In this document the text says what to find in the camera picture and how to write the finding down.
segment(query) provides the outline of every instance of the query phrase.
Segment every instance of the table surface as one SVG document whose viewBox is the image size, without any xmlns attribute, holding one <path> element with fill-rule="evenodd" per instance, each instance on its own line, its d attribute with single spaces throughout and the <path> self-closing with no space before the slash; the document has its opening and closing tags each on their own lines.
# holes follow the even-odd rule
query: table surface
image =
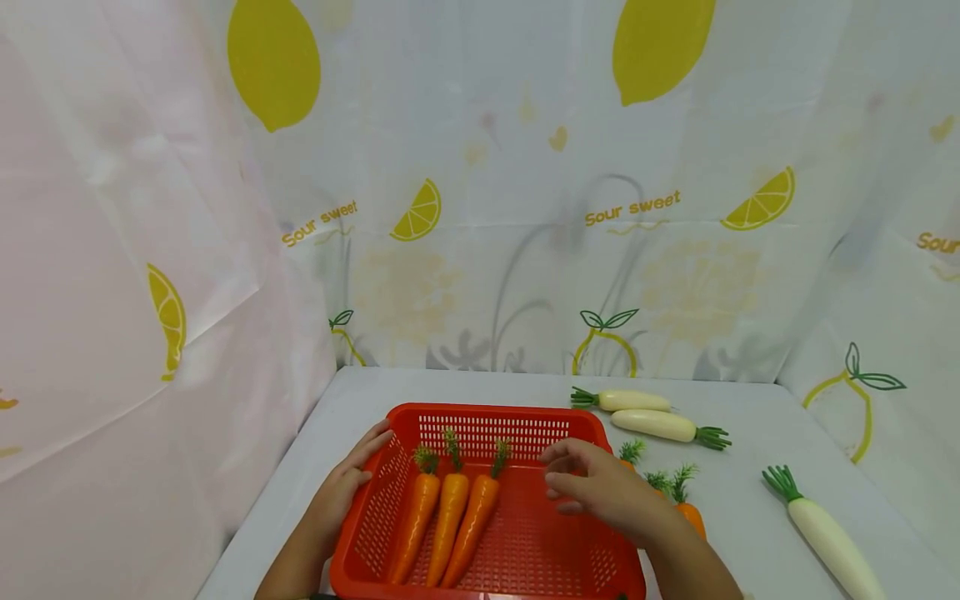
<svg viewBox="0 0 960 600">
<path fill-rule="evenodd" d="M 404 402 L 458 402 L 565 407 L 570 386 L 630 388 L 661 394 L 677 412 L 731 434 L 725 452 L 647 440 L 644 471 L 695 462 L 690 484 L 710 543 L 744 591 L 757 600 L 846 596 L 791 524 L 783 503 L 762 483 L 771 464 L 787 464 L 800 491 L 847 530 L 876 571 L 887 597 L 960 598 L 960 585 L 850 463 L 797 400 L 776 385 L 574 377 L 518 373 L 346 368 L 324 392 L 198 596 L 252 598 L 314 492 L 342 455 L 390 409 Z M 607 428 L 612 447 L 633 438 Z M 648 598 L 660 600 L 643 558 Z"/>
</svg>

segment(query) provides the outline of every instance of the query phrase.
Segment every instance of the backdrop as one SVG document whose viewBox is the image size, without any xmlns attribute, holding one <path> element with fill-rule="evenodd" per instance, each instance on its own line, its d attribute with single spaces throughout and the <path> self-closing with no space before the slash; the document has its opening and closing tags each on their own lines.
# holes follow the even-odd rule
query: backdrop
<svg viewBox="0 0 960 600">
<path fill-rule="evenodd" d="M 334 354 L 779 381 L 957 564 L 958 13 L 0 3 L 4 597 L 190 597 Z"/>
</svg>

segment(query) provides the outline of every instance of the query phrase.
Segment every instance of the red basket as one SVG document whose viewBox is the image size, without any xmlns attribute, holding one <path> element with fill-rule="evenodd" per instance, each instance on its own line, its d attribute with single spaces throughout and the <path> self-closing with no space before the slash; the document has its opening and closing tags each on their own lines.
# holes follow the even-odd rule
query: red basket
<svg viewBox="0 0 960 600">
<path fill-rule="evenodd" d="M 373 480 L 353 503 L 330 566 L 330 583 L 349 600 L 479 600 L 497 594 L 514 600 L 587 598 L 629 600 L 646 597 L 636 549 L 590 516 L 561 516 L 546 498 L 544 448 L 572 437 L 610 445 L 603 425 L 591 413 L 553 408 L 402 404 L 387 416 L 395 431 L 367 468 Z M 464 474 L 471 480 L 492 464 L 493 443 L 511 440 L 513 454 L 500 474 L 496 513 L 467 574 L 455 589 L 426 588 L 433 527 L 405 586 L 385 582 L 395 553 L 400 516 L 417 476 L 411 454 L 418 445 L 441 452 L 438 475 L 451 471 L 444 429 L 460 439 Z"/>
</svg>

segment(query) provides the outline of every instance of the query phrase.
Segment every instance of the child's hand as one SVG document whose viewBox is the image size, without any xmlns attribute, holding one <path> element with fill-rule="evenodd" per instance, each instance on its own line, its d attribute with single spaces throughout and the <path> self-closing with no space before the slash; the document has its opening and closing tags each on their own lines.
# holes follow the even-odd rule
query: child's hand
<svg viewBox="0 0 960 600">
<path fill-rule="evenodd" d="M 360 469 L 394 436 L 394 432 L 388 429 L 389 426 L 388 420 L 374 425 L 353 447 L 347 458 L 326 476 L 324 483 L 313 496 L 304 521 L 311 524 L 322 544 L 331 548 L 336 545 L 340 526 L 347 518 L 350 504 L 353 503 L 353 495 L 373 477 L 369 471 Z"/>
<path fill-rule="evenodd" d="M 638 547 L 658 537 L 662 525 L 682 519 L 643 477 L 593 444 L 568 438 L 546 448 L 540 461 L 547 464 L 547 497 L 567 498 L 559 512 L 590 513 Z M 574 470 L 586 475 L 573 475 Z"/>
</svg>

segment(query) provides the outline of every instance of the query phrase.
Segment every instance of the carrot top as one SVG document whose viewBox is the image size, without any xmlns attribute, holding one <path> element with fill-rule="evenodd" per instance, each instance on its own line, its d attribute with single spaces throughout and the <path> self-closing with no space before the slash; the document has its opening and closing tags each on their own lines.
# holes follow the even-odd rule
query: carrot top
<svg viewBox="0 0 960 600">
<path fill-rule="evenodd" d="M 692 463 L 686 463 L 674 471 L 670 480 L 670 495 L 677 504 L 686 502 L 686 482 L 693 479 L 698 472 L 700 468 Z"/>
<path fill-rule="evenodd" d="M 437 464 L 440 462 L 440 457 L 430 448 L 421 445 L 414 450 L 414 462 L 417 463 L 417 468 L 420 469 L 421 473 L 432 475 L 437 472 Z"/>
<path fill-rule="evenodd" d="M 496 454 L 493 455 L 493 467 L 490 469 L 491 478 L 497 478 L 508 458 L 510 458 L 510 440 L 497 440 Z"/>
<path fill-rule="evenodd" d="M 460 441 L 457 440 L 457 432 L 453 430 L 453 427 L 447 427 L 444 430 L 444 440 L 446 441 L 446 452 L 450 455 L 450 460 L 453 461 L 453 470 L 459 473 L 460 469 L 464 467 L 464 463 L 460 460 Z"/>
<path fill-rule="evenodd" d="M 641 439 L 624 442 L 623 445 L 620 446 L 620 460 L 635 465 L 636 461 L 640 460 L 640 457 L 643 456 L 643 451 L 646 449 L 647 444 Z"/>
<path fill-rule="evenodd" d="M 659 470 L 653 473 L 643 473 L 643 478 L 647 480 L 650 487 L 663 493 L 670 492 L 670 479 L 665 470 Z"/>
</svg>

